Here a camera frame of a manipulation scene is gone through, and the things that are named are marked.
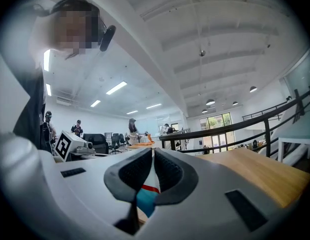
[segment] ceiling light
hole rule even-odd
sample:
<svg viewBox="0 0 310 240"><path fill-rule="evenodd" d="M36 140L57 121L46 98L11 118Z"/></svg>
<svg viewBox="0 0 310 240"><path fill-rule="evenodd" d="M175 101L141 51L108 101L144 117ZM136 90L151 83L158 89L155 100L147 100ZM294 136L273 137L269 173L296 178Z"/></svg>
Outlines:
<svg viewBox="0 0 310 240"><path fill-rule="evenodd" d="M249 92L252 93L252 92L255 92L257 90L257 87L256 86L252 86L250 89L249 89Z"/></svg>
<svg viewBox="0 0 310 240"><path fill-rule="evenodd" d="M116 92L118 89L124 87L125 85L127 85L127 83L123 81L116 85L114 88L110 89L108 92L106 92L106 94L111 95L113 92Z"/></svg>
<svg viewBox="0 0 310 240"><path fill-rule="evenodd" d="M212 104L214 104L215 103L215 100L213 100L213 99L209 99L207 102L206 102L206 105L212 105Z"/></svg>
<svg viewBox="0 0 310 240"><path fill-rule="evenodd" d="M47 95L48 96L52 96L52 93L51 93L51 86L47 83L46 84L46 90L47 90Z"/></svg>
<svg viewBox="0 0 310 240"><path fill-rule="evenodd" d="M50 66L50 52L51 50L47 50L44 52L44 70L49 71Z"/></svg>
<svg viewBox="0 0 310 240"><path fill-rule="evenodd" d="M98 103L100 103L100 100L96 100L92 105L90 105L92 108L94 108Z"/></svg>
<svg viewBox="0 0 310 240"><path fill-rule="evenodd" d="M132 112L126 113L126 115L133 114L133 113L136 113L136 112L138 112L138 111L137 111L137 110L134 110L134 111L132 111Z"/></svg>
<svg viewBox="0 0 310 240"><path fill-rule="evenodd" d="M154 107L160 106L160 105L162 105L162 104L156 104L156 105L153 105L153 106L148 106L146 109L148 110L148 109L151 109L151 108L154 108Z"/></svg>

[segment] white shirt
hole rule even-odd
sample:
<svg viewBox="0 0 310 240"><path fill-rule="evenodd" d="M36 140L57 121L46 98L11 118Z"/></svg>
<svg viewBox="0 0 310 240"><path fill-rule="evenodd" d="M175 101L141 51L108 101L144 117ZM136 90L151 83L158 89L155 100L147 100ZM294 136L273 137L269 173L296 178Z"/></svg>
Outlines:
<svg viewBox="0 0 310 240"><path fill-rule="evenodd" d="M130 145L134 145L136 143L139 143L139 139L136 136L137 133L138 133L137 131L131 132L130 128L127 127L127 137L129 138L128 143Z"/></svg>

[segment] white ceiling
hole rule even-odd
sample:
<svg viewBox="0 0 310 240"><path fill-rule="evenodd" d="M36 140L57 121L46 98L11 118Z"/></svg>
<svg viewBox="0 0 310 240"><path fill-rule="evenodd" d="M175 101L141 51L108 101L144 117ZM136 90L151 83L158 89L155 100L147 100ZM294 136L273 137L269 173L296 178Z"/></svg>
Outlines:
<svg viewBox="0 0 310 240"><path fill-rule="evenodd" d="M233 101L240 106L282 76L309 47L303 28L281 0L126 1L160 43L161 57L156 58L168 62L164 68L177 80L190 117L201 114L207 99L215 99L217 109L229 109ZM117 43L105 54L91 50L67 61L54 57L52 70L45 73L53 95L89 109L98 99L94 110L118 116L133 110L146 115L145 108L157 103L177 111L155 74L140 66L143 59L136 61L129 48ZM200 50L206 51L204 57ZM128 85L106 94L121 81ZM249 93L251 86L258 90Z"/></svg>

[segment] pendant light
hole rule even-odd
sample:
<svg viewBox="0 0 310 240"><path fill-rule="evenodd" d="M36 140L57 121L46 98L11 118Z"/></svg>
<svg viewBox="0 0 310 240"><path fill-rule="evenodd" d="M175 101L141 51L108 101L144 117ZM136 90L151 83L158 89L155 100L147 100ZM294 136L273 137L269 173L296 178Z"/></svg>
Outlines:
<svg viewBox="0 0 310 240"><path fill-rule="evenodd" d="M214 104L215 103L215 100L213 100L213 99L208 99L208 101L206 102L206 105L208 106L208 105L212 105L212 104Z"/></svg>
<svg viewBox="0 0 310 240"><path fill-rule="evenodd" d="M250 89L249 89L249 92L252 93L252 92L255 92L257 90L257 87L256 86L252 86Z"/></svg>

